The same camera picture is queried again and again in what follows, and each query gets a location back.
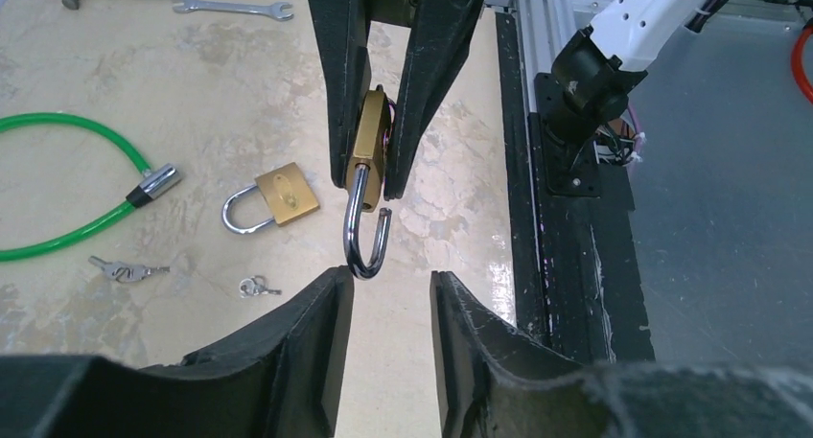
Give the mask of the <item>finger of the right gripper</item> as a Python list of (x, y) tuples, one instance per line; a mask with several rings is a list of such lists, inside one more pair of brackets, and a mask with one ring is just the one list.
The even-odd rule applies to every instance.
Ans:
[(383, 196), (401, 198), (420, 141), (466, 62), (484, 0), (418, 0), (387, 146)]
[(330, 170), (346, 184), (361, 103), (371, 72), (365, 0), (308, 0), (326, 86)]

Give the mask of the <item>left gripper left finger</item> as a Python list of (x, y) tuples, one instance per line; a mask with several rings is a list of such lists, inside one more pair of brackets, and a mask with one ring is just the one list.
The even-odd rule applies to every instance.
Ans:
[(353, 308), (345, 266), (179, 363), (4, 356), (5, 437), (331, 437)]

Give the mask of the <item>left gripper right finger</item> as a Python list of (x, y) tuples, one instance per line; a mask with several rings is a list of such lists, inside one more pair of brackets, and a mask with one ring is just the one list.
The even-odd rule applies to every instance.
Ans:
[(445, 437), (808, 437), (812, 374), (787, 366), (583, 365), (484, 307), (452, 273), (430, 279)]

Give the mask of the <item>small brass padlock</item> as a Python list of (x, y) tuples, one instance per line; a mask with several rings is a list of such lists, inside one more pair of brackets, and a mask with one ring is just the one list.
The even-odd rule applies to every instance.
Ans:
[(380, 272), (387, 249), (392, 211), (386, 207), (379, 209), (372, 253), (367, 261), (360, 250), (360, 220), (362, 213), (378, 209), (392, 124), (391, 103), (379, 85), (364, 97), (346, 179), (348, 202), (342, 230), (343, 250), (351, 272), (362, 280)]

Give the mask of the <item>large brass padlock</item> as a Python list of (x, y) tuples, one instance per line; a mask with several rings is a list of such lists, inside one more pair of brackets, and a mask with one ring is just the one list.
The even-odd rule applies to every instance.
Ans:
[[(232, 218), (233, 209), (241, 199), (255, 192), (262, 195), (271, 216), (252, 226), (240, 226)], [(319, 201), (304, 173), (295, 162), (291, 162), (257, 176), (251, 185), (230, 196), (222, 205), (221, 222), (231, 233), (251, 235), (272, 224), (284, 226), (302, 219), (319, 208)]]

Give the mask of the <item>cable lock keys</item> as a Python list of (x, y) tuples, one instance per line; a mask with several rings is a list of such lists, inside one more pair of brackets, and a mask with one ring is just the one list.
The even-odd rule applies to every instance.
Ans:
[(99, 257), (90, 256), (88, 262), (98, 267), (105, 278), (119, 283), (140, 282), (153, 275), (169, 273), (169, 266), (147, 266), (123, 263), (120, 261), (107, 262)]

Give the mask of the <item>green cable lock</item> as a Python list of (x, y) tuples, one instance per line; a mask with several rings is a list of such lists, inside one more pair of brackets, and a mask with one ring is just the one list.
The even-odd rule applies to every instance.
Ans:
[(1, 120), (1, 261), (19, 263), (89, 241), (165, 196), (188, 174), (150, 120), (62, 111)]

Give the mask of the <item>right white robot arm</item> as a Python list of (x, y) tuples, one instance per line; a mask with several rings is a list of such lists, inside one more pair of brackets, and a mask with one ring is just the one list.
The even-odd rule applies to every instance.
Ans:
[[(564, 94), (554, 129), (582, 144), (616, 118), (665, 42), (706, 0), (614, 0), (578, 30), (552, 65)], [(350, 183), (351, 150), (370, 87), (370, 26), (406, 27), (409, 39), (383, 172), (383, 195), (406, 190), (417, 147), (467, 60), (485, 0), (308, 0), (327, 92), (331, 178)]]

